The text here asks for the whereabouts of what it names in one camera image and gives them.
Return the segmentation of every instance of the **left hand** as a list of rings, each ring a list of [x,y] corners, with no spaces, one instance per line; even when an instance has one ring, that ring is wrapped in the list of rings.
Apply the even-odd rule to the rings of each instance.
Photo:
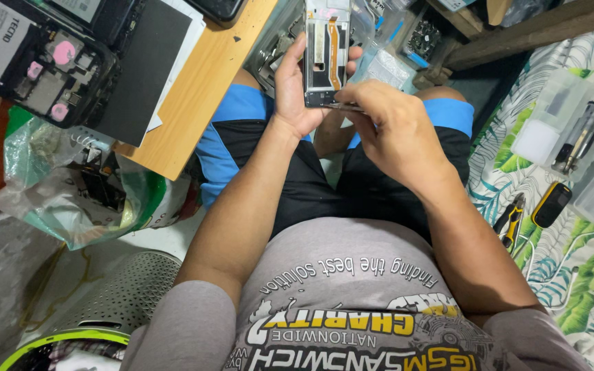
[[[299,139],[315,130],[331,111],[331,108],[306,108],[304,105],[304,83],[298,62],[305,49],[306,34],[302,32],[288,48],[275,74],[274,123],[285,125]],[[350,48],[348,56],[351,61],[346,66],[348,76],[356,71],[356,63],[353,61],[362,54],[360,47]]]

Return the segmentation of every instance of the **knee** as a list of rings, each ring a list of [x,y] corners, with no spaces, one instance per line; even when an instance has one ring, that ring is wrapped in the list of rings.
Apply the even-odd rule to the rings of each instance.
[[[255,77],[253,77],[253,75],[247,70],[242,68],[238,70],[238,73],[235,74],[232,84],[245,85],[247,87],[260,90],[260,84],[258,84],[258,81],[255,79]]]
[[[449,87],[434,87],[421,90],[414,94],[421,100],[430,100],[436,98],[449,98],[466,102],[464,96],[457,90]]]

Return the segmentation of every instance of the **black and blue shorts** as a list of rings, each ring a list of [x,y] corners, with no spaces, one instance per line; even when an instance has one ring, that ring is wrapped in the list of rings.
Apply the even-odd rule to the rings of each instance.
[[[449,98],[424,103],[444,153],[466,183],[473,107]],[[274,101],[257,89],[243,85],[228,89],[196,147],[207,179],[201,186],[206,209],[249,160],[273,110]],[[425,210],[416,195],[382,173],[359,144],[357,134],[345,153],[342,175],[333,189],[310,138],[300,141],[278,202],[272,237],[303,221],[338,216],[395,222],[430,241]]]

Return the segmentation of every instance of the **pink adhesive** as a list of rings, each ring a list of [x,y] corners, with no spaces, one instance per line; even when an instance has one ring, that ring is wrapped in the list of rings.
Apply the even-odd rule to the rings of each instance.
[[[75,58],[75,47],[69,41],[61,41],[59,45],[54,48],[54,62],[58,65],[64,65]]]
[[[31,65],[26,71],[26,75],[29,76],[29,79],[36,80],[38,75],[43,71],[43,66],[41,66],[36,61],[31,62]]]
[[[68,107],[65,104],[57,103],[52,107],[52,118],[58,122],[62,122],[68,111]]]

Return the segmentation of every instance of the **right hand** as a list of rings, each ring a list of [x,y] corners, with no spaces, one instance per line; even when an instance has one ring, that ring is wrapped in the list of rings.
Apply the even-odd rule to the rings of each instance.
[[[419,198],[451,176],[458,178],[421,99],[378,80],[349,84],[335,98],[357,103],[366,111],[368,115],[346,112],[366,156]]]

